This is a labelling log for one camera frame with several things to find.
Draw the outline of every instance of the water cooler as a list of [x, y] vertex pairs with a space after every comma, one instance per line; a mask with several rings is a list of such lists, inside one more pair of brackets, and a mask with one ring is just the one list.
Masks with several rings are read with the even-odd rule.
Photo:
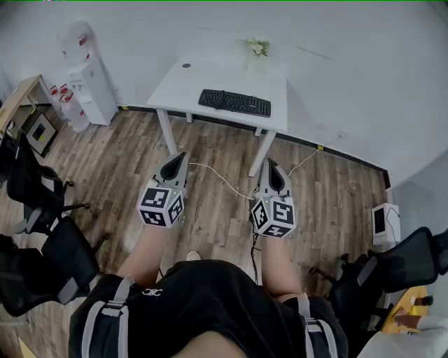
[[85, 21], [74, 22], [57, 37], [69, 66], [69, 88], [91, 123], [109, 125], [117, 105], [97, 56], [91, 28]]

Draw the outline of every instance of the wooden floor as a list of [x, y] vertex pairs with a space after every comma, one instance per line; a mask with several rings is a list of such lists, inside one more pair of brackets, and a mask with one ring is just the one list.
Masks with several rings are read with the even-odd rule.
[[[53, 120], [54, 113], [47, 110]], [[232, 186], [252, 196], [256, 178], [249, 178], [249, 167], [263, 136], [220, 124], [172, 117], [174, 138], [179, 150], [191, 153], [191, 161], [212, 166]], [[109, 127], [91, 125], [81, 134], [60, 125], [50, 152], [42, 164], [53, 167], [63, 180], [75, 187], [66, 193], [66, 203], [91, 203], [90, 210], [78, 209], [70, 215], [95, 244], [105, 232], [112, 234], [97, 257], [102, 271], [114, 273], [132, 251], [142, 230], [136, 203], [139, 190], [153, 174], [155, 165], [168, 155], [157, 115], [123, 111]], [[269, 156], [285, 172], [313, 153], [296, 143], [274, 139]], [[293, 196], [298, 210], [297, 229], [287, 242], [291, 259], [308, 294], [324, 295], [329, 284], [308, 269], [318, 265], [337, 275], [338, 257], [348, 252], [357, 257], [372, 242], [370, 209], [385, 202], [380, 172], [360, 164], [316, 153], [292, 174]], [[21, 247], [40, 248], [45, 236], [13, 235], [13, 226], [22, 219], [22, 206], [11, 201], [6, 186], [0, 189], [0, 232], [14, 237]], [[249, 275], [253, 269], [249, 202], [237, 196], [209, 169], [190, 166], [185, 215], [166, 247], [162, 271], [196, 250], [203, 258], [224, 259]], [[260, 252], [256, 251], [260, 266]], [[21, 357], [17, 336], [39, 358], [67, 357], [69, 318], [81, 304], [76, 299], [67, 306], [45, 303], [19, 320], [19, 327], [0, 327], [0, 348], [7, 357]], [[5, 312], [2, 321], [13, 320]], [[59, 352], [55, 354], [39, 333]]]

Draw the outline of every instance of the person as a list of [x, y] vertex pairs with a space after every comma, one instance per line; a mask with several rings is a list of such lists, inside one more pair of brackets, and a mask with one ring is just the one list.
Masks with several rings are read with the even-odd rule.
[[446, 358], [448, 357], [448, 319], [408, 315], [401, 308], [393, 321], [418, 329], [415, 334], [377, 332], [361, 350], [358, 358]]
[[[97, 302], [113, 300], [128, 277], [135, 282], [126, 299], [128, 357], [347, 357], [347, 339], [331, 307], [325, 299], [308, 299], [302, 292], [284, 239], [262, 238], [262, 286], [237, 266], [201, 260], [195, 252], [156, 282], [168, 240], [169, 230], [145, 227], [117, 275], [101, 278], [71, 316], [70, 358], [117, 357], [121, 326], [111, 325], [105, 315], [89, 315]], [[303, 303], [311, 318], [320, 320], [320, 334], [307, 336], [299, 314]], [[94, 329], [86, 321], [94, 322]], [[308, 325], [316, 327], [311, 320]], [[87, 330], [91, 340], [85, 338]]]

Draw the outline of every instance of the black cable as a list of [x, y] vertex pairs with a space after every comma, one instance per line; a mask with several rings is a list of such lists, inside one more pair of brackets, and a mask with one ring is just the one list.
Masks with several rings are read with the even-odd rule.
[[395, 244], [398, 245], [398, 242], [395, 239], [395, 230], [393, 229], [393, 226], [392, 226], [391, 222], [389, 221], [389, 213], [391, 212], [391, 210], [395, 211], [395, 213], [398, 215], [398, 217], [400, 217], [400, 214], [398, 214], [397, 210], [395, 210], [394, 208], [389, 208], [389, 210], [387, 210], [387, 215], [386, 215], [386, 220], [387, 220], [388, 224], [391, 225], [391, 228], [392, 228], [393, 240], [395, 241]]
[[260, 249], [257, 249], [255, 245], [257, 244], [258, 234], [254, 231], [253, 223], [252, 223], [252, 248], [251, 248], [251, 257], [252, 257], [252, 266], [253, 266], [253, 272], [255, 274], [255, 284], [258, 285], [258, 270], [257, 270], [257, 264], [255, 263], [255, 256], [253, 254], [254, 250], [261, 251]]

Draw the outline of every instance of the sneaker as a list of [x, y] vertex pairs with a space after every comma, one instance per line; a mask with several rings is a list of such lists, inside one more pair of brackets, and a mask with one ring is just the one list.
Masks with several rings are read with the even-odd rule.
[[196, 251], [190, 251], [187, 255], [187, 261], [197, 261], [200, 260], [201, 257]]

